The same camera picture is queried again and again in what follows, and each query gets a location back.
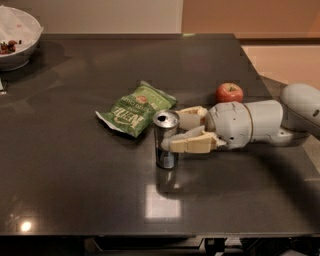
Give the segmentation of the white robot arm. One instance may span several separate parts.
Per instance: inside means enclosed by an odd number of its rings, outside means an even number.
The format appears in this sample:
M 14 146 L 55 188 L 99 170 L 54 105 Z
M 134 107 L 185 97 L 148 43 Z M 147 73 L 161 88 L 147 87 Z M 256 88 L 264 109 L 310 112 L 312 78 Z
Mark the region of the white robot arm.
M 320 138 L 320 90 L 295 83 L 276 100 L 218 103 L 209 110 L 196 106 L 177 115 L 182 132 L 160 142 L 169 152 L 208 153 L 249 143 L 301 145 L 309 136 Z

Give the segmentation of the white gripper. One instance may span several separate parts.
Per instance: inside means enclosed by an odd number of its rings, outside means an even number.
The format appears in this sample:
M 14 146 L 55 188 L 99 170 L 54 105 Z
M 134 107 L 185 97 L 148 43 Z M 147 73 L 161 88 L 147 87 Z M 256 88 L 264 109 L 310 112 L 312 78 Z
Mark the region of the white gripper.
M 177 114 L 180 128 L 188 131 L 170 138 L 173 153 L 202 154 L 222 146 L 229 150 L 243 148 L 251 138 L 251 117 L 242 103 L 218 103 L 209 110 L 194 106 L 178 110 Z

